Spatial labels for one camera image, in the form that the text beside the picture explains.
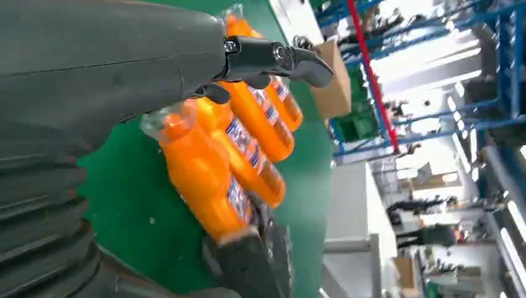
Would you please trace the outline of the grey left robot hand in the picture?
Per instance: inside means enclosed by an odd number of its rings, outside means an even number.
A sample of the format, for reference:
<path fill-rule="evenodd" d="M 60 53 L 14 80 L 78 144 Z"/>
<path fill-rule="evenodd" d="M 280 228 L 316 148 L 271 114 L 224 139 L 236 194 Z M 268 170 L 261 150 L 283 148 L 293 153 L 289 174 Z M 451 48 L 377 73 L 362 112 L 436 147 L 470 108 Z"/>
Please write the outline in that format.
<path fill-rule="evenodd" d="M 205 12 L 143 1 L 1 2 L 1 296 L 172 297 L 98 246 L 78 159 L 112 129 L 219 81 L 324 87 L 309 50 L 227 37 Z"/>

